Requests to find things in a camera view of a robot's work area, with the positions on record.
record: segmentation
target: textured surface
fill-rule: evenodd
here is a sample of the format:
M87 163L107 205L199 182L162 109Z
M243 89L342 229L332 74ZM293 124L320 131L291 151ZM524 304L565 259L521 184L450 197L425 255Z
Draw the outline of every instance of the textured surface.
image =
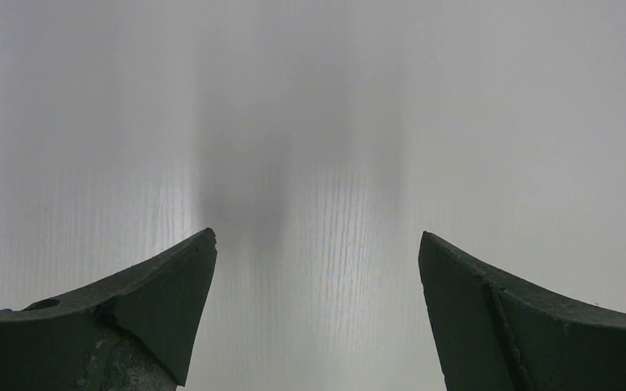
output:
M626 2L299 3L0 0L0 308L212 226L188 390L440 390L424 230L626 311Z
M0 310L0 390L151 389L166 384L161 372L185 385L214 245L208 228L85 287Z

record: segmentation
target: white background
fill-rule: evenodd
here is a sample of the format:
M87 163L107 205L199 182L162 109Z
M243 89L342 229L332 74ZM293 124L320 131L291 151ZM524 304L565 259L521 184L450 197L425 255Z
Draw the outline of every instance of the white background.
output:
M0 0L0 309L205 226L188 390L444 389L422 231L626 312L626 1Z

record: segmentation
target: gray background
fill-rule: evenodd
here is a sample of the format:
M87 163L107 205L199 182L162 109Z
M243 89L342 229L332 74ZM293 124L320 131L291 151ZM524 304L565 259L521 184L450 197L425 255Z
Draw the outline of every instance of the gray background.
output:
M444 389L423 230L626 312L626 1L0 0L0 309L205 226L188 390Z

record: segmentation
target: screw hole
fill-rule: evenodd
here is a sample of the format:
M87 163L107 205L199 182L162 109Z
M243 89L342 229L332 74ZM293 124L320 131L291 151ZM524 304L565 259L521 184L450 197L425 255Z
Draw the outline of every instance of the screw hole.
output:
M28 305L23 311L43 310L45 308L56 307L61 301L59 299L44 299Z

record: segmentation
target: metal jaw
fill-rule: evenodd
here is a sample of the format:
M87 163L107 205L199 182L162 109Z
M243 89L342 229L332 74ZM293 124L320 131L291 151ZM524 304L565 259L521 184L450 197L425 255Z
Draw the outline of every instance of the metal jaw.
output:
M216 257L208 228L96 283L0 310L0 391L185 385Z
M419 268L448 390L626 390L626 314L548 291L427 232Z

